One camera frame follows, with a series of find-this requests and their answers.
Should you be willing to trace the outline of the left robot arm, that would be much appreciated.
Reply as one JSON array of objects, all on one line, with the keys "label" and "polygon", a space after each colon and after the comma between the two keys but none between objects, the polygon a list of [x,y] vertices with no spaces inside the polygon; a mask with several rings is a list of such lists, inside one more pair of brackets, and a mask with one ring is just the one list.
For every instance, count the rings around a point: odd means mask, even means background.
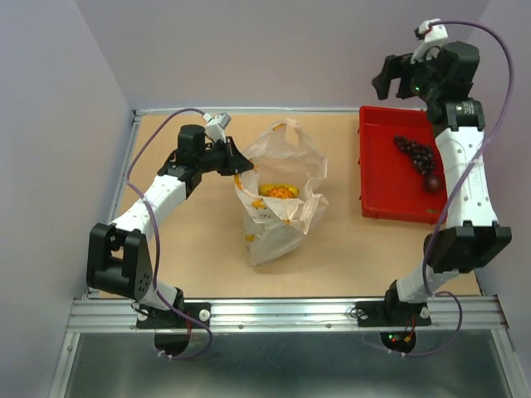
[{"label": "left robot arm", "polygon": [[86,282],[149,308],[165,326],[184,319],[183,291],[158,281],[149,242],[160,241],[158,227],[188,199],[208,172],[235,176],[253,168],[232,137],[215,140],[200,125],[183,125],[177,147],[158,170],[146,192],[109,224],[90,231]]}]

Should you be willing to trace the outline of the white plastic bag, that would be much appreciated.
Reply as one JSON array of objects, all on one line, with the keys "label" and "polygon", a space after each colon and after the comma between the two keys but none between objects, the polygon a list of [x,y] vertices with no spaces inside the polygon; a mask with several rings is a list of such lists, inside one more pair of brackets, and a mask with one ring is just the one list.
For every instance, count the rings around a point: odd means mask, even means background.
[{"label": "white plastic bag", "polygon": [[[248,264],[266,265],[297,249],[320,222],[329,202],[319,192],[328,174],[328,159],[294,119],[272,124],[243,154],[252,170],[234,176],[244,208],[244,246]],[[289,184],[295,199],[263,197],[264,184]]]}]

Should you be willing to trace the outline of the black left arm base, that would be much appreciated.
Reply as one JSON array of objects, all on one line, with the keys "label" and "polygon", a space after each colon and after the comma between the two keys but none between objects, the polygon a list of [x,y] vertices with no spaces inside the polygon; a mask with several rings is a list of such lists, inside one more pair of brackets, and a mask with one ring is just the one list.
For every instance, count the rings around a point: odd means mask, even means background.
[{"label": "black left arm base", "polygon": [[[171,310],[160,310],[150,308],[143,304],[133,303],[131,308],[136,312],[138,329],[185,329],[194,327],[187,319],[177,315]],[[211,304],[208,302],[186,302],[183,312],[191,317],[200,320],[200,312],[207,310],[211,312]]]}]

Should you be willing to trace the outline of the orange fake pineapple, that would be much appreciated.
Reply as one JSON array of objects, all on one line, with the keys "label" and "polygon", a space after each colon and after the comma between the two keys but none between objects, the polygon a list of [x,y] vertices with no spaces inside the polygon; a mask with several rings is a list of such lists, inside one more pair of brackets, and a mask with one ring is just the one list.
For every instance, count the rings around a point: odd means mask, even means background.
[{"label": "orange fake pineapple", "polygon": [[267,196],[280,199],[290,199],[293,197],[293,192],[285,186],[275,186],[267,192]]}]

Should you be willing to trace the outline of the yellow fake lemon fruit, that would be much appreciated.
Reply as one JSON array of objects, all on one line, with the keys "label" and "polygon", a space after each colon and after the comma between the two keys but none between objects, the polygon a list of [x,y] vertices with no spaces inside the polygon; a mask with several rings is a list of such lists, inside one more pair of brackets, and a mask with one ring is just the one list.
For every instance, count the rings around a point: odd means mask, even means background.
[{"label": "yellow fake lemon fruit", "polygon": [[260,196],[279,199],[295,199],[299,195],[299,190],[289,184],[260,185],[258,192]]}]

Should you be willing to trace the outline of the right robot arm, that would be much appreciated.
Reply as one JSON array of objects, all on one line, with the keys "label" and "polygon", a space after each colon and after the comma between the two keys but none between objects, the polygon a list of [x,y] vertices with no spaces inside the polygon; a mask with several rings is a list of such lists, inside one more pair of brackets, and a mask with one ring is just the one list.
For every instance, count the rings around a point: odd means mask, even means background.
[{"label": "right robot arm", "polygon": [[421,264],[394,281],[379,306],[378,314],[390,323],[418,315],[438,288],[485,267],[512,240],[490,201],[482,155],[485,114],[470,97],[479,63],[477,47],[440,39],[411,54],[388,56],[373,79],[381,100],[398,79],[398,98],[416,96],[426,104],[447,193],[436,228],[424,241]]}]

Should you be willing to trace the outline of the dark purple fake grapes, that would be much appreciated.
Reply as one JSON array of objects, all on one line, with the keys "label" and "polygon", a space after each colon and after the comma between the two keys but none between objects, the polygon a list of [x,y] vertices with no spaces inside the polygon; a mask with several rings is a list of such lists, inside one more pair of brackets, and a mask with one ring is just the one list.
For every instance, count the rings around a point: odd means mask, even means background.
[{"label": "dark purple fake grapes", "polygon": [[393,142],[401,153],[410,158],[413,167],[422,176],[430,175],[434,172],[436,160],[431,146],[400,135],[395,135]]}]

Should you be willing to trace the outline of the dark purple fake passionfruit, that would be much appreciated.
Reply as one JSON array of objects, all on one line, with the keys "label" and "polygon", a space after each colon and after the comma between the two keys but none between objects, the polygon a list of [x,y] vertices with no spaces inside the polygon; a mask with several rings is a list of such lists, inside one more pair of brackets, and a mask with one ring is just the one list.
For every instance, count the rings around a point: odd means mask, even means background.
[{"label": "dark purple fake passionfruit", "polygon": [[442,189],[442,181],[435,174],[427,174],[424,176],[423,188],[429,193],[438,192]]}]

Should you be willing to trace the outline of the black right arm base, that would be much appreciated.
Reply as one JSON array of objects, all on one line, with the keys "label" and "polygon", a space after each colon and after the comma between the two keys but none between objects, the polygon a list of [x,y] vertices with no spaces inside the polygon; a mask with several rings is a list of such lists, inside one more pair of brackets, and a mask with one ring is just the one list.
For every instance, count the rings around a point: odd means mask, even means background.
[{"label": "black right arm base", "polygon": [[406,325],[424,327],[431,325],[426,303],[387,305],[382,301],[358,301],[351,311],[361,328],[398,328]]}]

